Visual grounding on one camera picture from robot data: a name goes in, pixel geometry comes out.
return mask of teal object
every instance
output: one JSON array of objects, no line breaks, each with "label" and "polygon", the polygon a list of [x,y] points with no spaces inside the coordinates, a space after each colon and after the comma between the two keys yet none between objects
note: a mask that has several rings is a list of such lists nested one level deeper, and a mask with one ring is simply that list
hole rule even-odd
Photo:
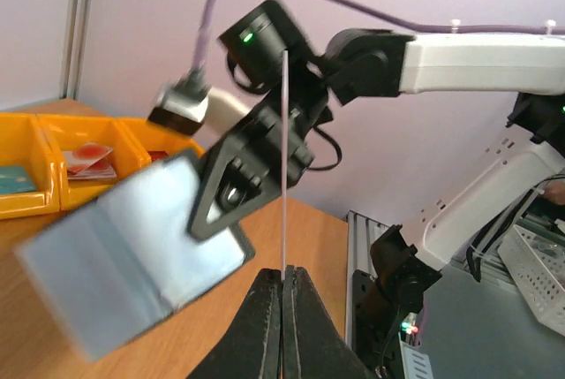
[{"label": "teal object", "polygon": [[32,178],[21,165],[0,167],[0,195],[36,191]]}]

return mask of white crate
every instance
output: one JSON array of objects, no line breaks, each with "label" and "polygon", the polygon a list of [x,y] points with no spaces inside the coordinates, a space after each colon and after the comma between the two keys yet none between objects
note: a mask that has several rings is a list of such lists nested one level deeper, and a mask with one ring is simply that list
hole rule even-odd
[{"label": "white crate", "polygon": [[565,336],[565,253],[555,256],[532,247],[552,245],[524,227],[514,226],[504,236],[498,253],[538,321]]}]

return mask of purple tube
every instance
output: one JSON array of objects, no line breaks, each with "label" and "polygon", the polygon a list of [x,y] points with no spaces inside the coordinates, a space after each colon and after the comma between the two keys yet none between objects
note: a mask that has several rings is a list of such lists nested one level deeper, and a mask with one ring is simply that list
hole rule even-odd
[{"label": "purple tube", "polygon": [[[200,28],[194,49],[194,57],[192,59],[192,70],[200,70],[204,68],[206,61],[207,45],[210,35],[210,23],[212,21],[212,10],[216,0],[206,0]],[[436,26],[429,24],[412,23],[405,19],[399,19],[385,12],[375,10],[369,6],[358,4],[351,0],[329,0],[337,4],[347,6],[356,11],[361,11],[367,15],[387,21],[390,24],[406,28],[417,33],[451,33],[451,26]],[[457,28],[458,33],[525,33],[525,34],[546,34],[545,27],[527,27],[527,26],[497,26],[497,25],[478,25],[478,26],[460,26]],[[553,34],[565,34],[565,27],[555,27]]]}]

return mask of hand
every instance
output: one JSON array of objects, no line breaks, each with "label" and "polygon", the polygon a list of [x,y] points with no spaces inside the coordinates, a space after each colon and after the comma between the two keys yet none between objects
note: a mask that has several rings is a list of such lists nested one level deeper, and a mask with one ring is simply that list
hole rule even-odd
[{"label": "hand", "polygon": [[550,200],[553,204],[565,205],[565,183],[550,183],[549,185],[547,185],[543,196],[544,198]]}]

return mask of white cable clip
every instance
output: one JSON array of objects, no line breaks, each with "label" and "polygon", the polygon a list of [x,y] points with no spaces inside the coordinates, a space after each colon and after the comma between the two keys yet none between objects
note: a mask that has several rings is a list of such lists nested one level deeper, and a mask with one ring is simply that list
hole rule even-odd
[{"label": "white cable clip", "polygon": [[451,20],[451,33],[457,33],[459,31],[459,26],[461,26],[460,19]]},{"label": "white cable clip", "polygon": [[557,26],[555,20],[549,19],[548,21],[546,21],[546,34],[550,35],[553,32],[555,26]]}]

